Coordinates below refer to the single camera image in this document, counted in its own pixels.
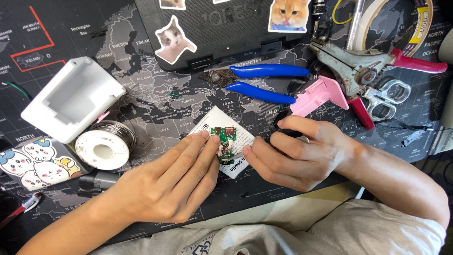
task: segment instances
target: green circuit board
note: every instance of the green circuit board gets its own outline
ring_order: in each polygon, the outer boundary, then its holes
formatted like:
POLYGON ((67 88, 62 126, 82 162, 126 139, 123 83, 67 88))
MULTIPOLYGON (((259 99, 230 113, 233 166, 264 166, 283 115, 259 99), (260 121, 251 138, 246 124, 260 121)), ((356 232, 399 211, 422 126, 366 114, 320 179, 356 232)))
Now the green circuit board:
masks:
POLYGON ((217 157, 221 165, 231 165, 234 160, 229 160, 234 154, 231 152, 234 141, 236 141, 235 127, 213 127, 211 135, 220 136, 220 146, 217 152, 217 157))

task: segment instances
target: green wire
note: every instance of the green wire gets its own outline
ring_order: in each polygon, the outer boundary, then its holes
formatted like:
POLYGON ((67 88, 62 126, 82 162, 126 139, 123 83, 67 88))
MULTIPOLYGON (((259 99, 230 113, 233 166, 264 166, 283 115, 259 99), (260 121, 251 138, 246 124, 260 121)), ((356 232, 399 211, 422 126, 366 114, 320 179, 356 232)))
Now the green wire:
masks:
POLYGON ((33 100, 33 97, 25 89, 23 89, 21 86, 15 84, 15 83, 12 83, 12 82, 2 82, 2 84, 13 86, 14 88, 16 88, 17 90, 22 92, 22 94, 24 94, 28 99, 30 99, 30 101, 33 100))
POLYGON ((167 95, 172 95, 172 96, 179 97, 179 98, 182 97, 182 96, 180 96, 180 95, 171 94, 170 92, 165 92, 165 94, 167 94, 167 95))

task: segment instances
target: white instruction card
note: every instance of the white instruction card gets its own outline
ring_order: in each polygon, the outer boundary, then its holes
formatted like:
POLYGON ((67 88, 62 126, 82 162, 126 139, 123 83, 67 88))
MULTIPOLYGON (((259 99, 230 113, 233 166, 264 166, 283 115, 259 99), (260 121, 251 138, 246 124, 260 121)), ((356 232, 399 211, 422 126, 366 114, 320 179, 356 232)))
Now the white instruction card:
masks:
MULTIPOLYGON (((252 145, 253 138, 247 130, 245 130, 241 125, 234 121, 230 116, 224 113, 217 106, 214 106, 204 118, 190 131, 189 134, 198 133, 203 130, 208 130, 211 132, 211 128, 225 128, 225 127, 234 127, 236 128, 236 141, 233 144, 231 152, 235 155, 242 152, 242 148, 245 145, 252 145)), ((231 179, 236 178, 242 170, 244 170, 249 163, 240 157, 234 160, 232 165, 223 165, 220 166, 220 171, 228 175, 231 179)))

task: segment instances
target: fingernail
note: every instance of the fingernail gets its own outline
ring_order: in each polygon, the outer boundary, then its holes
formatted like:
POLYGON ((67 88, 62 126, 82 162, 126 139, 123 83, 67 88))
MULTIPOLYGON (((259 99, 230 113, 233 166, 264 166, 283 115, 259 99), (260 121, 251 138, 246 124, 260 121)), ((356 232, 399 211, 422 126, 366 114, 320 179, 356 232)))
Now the fingernail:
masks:
POLYGON ((247 153, 249 153, 249 150, 250 150, 250 146, 245 146, 244 148, 242 148, 242 154, 244 154, 244 156, 247 156, 247 153))
POLYGON ((220 142, 220 136, 215 135, 215 136, 212 137, 212 140, 213 140, 215 143, 218 143, 218 142, 220 142))
POLYGON ((201 136, 203 138, 207 138, 209 136, 209 132, 205 130, 205 131, 201 132, 201 136))

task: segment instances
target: red pen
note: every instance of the red pen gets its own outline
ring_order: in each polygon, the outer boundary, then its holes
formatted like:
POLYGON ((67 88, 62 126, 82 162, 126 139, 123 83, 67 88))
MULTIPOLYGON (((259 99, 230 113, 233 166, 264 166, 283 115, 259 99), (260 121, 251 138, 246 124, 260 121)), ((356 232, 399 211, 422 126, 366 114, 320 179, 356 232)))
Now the red pen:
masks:
POLYGON ((2 222, 0 222, 0 229, 10 223, 13 219, 19 216, 22 212, 28 212, 38 205, 39 200, 41 199, 41 193, 34 193, 29 199, 22 203, 19 208, 12 212, 8 217, 6 217, 2 222))

